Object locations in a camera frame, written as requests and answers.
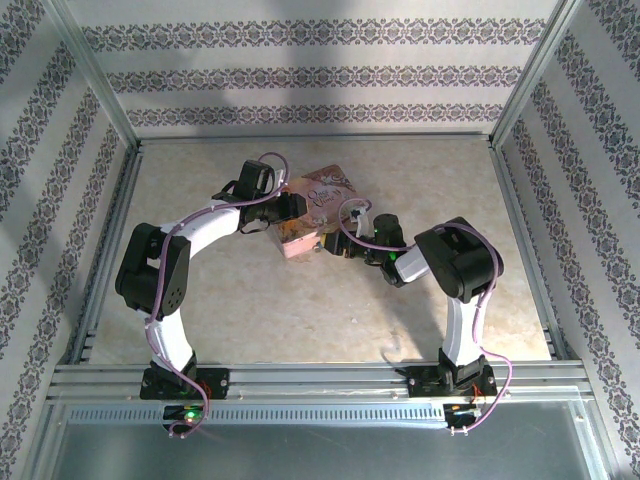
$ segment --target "pink snack package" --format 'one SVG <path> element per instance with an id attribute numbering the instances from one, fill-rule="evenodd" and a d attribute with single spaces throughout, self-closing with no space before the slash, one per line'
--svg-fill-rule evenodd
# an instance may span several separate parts
<path id="1" fill-rule="evenodd" d="M 338 165 L 330 165 L 289 182 L 285 189 L 307 200 L 307 214 L 283 222 L 273 229 L 285 258 L 312 250 L 323 233 L 339 228 L 338 207 L 345 200 L 357 197 L 353 185 Z M 343 221 L 349 218 L 347 209 Z"/>

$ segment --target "enclosure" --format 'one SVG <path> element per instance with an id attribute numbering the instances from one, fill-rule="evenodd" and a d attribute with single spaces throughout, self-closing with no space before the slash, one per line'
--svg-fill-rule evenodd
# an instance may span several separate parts
<path id="1" fill-rule="evenodd" d="M 637 0 L 1 1 L 3 478 L 640 477 Z M 514 376 L 482 427 L 452 438 L 402 374 L 439 360 L 433 275 L 285 259 L 274 227 L 192 260 L 184 328 L 228 391 L 201 435 L 159 427 L 132 231 L 268 151 L 339 165 L 408 243 L 490 239 Z"/>

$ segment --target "beige floor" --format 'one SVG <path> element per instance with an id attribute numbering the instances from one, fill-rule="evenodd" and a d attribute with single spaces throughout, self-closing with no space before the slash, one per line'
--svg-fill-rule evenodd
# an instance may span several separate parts
<path id="1" fill-rule="evenodd" d="M 374 214 L 399 216 L 407 240 L 464 216 L 493 242 L 506 265 L 489 304 L 485 346 L 517 360 L 549 358 L 481 140 L 147 146 L 116 265 L 136 224 L 159 225 L 203 206 L 237 178 L 244 160 L 268 150 L 290 160 L 293 176 L 339 164 L 373 201 Z M 396 289 L 361 261 L 326 252 L 285 260 L 266 233 L 236 233 L 192 260 L 182 317 L 200 362 L 435 360 L 446 298 L 430 276 Z M 142 321 L 110 287 L 91 363 L 148 360 Z"/>

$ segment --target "beige tabletop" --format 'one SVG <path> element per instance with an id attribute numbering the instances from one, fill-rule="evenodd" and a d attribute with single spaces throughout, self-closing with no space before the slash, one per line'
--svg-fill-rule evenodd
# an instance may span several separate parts
<path id="1" fill-rule="evenodd" d="M 160 225 L 204 206 L 246 159 L 273 150 L 292 176 L 337 163 L 373 215 L 395 213 L 405 239 L 456 216 L 496 246 L 505 273 L 489 303 L 485 347 L 515 360 L 549 352 L 482 140 L 367 140 L 150 145 L 129 208 L 116 268 L 133 227 Z M 277 159 L 272 164 L 277 166 Z M 94 364 L 150 359 L 142 320 L 115 293 L 112 273 Z M 436 360 L 446 297 L 432 276 L 389 286 L 377 268 L 327 252 L 285 260 L 266 233 L 225 237 L 192 259 L 182 318 L 198 360 L 379 362 Z"/>

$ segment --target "patterned wallpaper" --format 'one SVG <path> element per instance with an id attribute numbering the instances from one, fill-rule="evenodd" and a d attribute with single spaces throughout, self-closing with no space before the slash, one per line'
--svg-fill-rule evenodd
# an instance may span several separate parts
<path id="1" fill-rule="evenodd" d="M 585 2 L 502 146 L 565 341 L 621 478 L 640 478 L 640 15 Z"/>
<path id="2" fill-rule="evenodd" d="M 555 1 L 102 3 L 69 1 L 147 138 L 489 133 Z"/>
<path id="3" fill-rule="evenodd" d="M 0 2 L 0 479 L 83 308 L 124 146 L 38 0 Z"/>

